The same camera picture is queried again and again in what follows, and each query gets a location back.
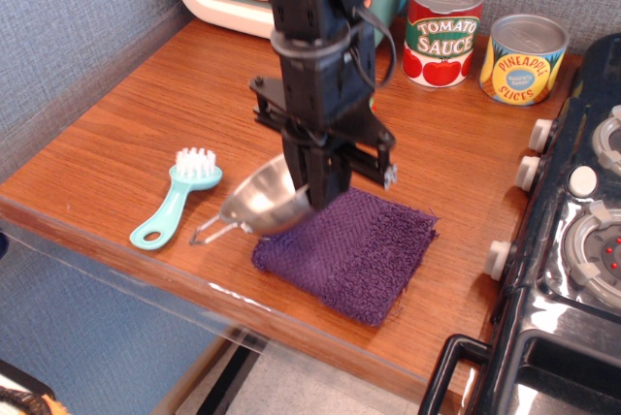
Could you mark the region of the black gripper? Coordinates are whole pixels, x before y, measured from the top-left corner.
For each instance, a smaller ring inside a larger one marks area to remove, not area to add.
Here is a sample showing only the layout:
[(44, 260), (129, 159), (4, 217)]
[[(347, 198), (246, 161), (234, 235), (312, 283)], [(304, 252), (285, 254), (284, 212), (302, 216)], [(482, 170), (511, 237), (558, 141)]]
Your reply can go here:
[(373, 49), (284, 54), (280, 68), (279, 79), (257, 76), (249, 83), (257, 97), (256, 120), (282, 135), (294, 187), (310, 189), (314, 209), (346, 192), (353, 172), (384, 188), (397, 181), (390, 161), (396, 138), (369, 107)]

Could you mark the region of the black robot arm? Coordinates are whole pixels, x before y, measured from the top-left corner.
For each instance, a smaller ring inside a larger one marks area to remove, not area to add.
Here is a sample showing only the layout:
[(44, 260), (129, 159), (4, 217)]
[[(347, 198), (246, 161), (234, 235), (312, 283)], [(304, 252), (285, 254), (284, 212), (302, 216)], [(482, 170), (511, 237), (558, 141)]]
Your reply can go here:
[(357, 173), (383, 186), (397, 180), (394, 135), (376, 117), (375, 32), (386, 26), (366, 0), (269, 0), (278, 79), (257, 77), (256, 119), (281, 134), (295, 188), (324, 209)]

